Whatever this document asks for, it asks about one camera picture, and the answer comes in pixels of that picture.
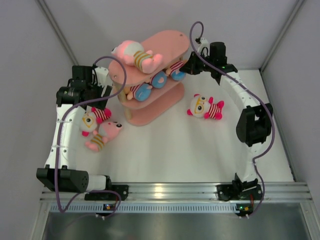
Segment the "orange-head blue-body plush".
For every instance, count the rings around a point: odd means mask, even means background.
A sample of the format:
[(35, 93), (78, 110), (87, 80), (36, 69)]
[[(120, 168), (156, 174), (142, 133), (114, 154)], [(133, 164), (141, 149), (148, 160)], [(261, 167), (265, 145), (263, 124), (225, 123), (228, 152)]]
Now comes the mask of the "orange-head blue-body plush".
[(182, 68), (185, 65), (184, 60), (179, 60), (175, 62), (174, 64), (170, 65), (166, 70), (165, 74), (167, 76), (170, 76), (175, 81), (181, 81), (186, 76), (185, 72), (182, 72), (180, 68)]

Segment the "large pink frog plush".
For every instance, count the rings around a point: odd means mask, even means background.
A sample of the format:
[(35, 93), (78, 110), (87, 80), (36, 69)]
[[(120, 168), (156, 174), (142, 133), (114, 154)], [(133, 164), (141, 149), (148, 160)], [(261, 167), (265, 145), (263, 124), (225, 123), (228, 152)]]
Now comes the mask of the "large pink frog plush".
[(111, 54), (128, 66), (135, 66), (144, 74), (153, 73), (163, 62), (163, 55), (145, 50), (137, 41), (125, 40)]

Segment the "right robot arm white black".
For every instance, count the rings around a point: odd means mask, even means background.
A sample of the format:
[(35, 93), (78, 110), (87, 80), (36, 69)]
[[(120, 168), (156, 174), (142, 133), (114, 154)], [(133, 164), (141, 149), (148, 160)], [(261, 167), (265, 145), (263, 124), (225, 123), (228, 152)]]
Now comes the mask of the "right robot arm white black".
[(193, 48), (188, 61), (179, 69), (180, 72), (189, 75), (209, 72), (233, 99), (240, 112), (235, 128), (236, 136), (241, 143), (246, 144), (247, 155), (251, 161), (247, 164), (243, 179), (235, 176), (232, 182), (233, 192), (238, 198), (244, 199), (251, 194), (251, 185), (256, 184), (257, 193), (263, 194), (265, 182), (259, 173), (257, 159), (266, 155), (275, 141), (273, 106), (264, 103), (245, 86), (238, 69), (227, 62), (226, 46), (223, 42), (209, 43), (204, 37), (195, 41), (199, 46)]

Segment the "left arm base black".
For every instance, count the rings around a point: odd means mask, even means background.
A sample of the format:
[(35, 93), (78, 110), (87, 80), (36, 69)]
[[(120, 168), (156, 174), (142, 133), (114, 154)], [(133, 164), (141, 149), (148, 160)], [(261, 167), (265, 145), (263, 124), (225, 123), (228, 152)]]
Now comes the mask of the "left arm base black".
[[(129, 195), (129, 185), (127, 184), (114, 184), (109, 191), (116, 192), (122, 201), (126, 200)], [(119, 196), (115, 193), (106, 192), (106, 190), (93, 190), (86, 193), (84, 196), (85, 201), (116, 201)]]

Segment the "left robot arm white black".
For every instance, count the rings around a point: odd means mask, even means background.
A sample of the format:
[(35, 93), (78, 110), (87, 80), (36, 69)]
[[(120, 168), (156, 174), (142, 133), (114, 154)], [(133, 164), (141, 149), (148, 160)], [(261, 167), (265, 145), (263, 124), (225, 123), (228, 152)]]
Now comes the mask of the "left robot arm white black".
[(112, 87), (107, 84), (109, 71), (101, 66), (72, 67), (67, 86), (56, 93), (56, 127), (51, 149), (43, 168), (36, 178), (54, 192), (84, 193), (95, 190), (102, 200), (113, 194), (111, 180), (106, 175), (90, 175), (77, 169), (79, 136), (88, 137), (96, 128), (96, 118), (83, 120), (88, 104), (74, 107), (80, 102), (107, 97)]

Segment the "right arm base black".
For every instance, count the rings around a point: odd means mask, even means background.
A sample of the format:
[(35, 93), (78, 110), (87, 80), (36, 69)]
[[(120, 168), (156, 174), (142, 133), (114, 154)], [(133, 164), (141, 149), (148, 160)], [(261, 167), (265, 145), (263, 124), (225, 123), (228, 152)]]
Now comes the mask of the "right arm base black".
[(259, 184), (245, 184), (243, 186), (220, 184), (216, 187), (216, 190), (218, 199), (225, 202), (260, 200), (263, 193)]

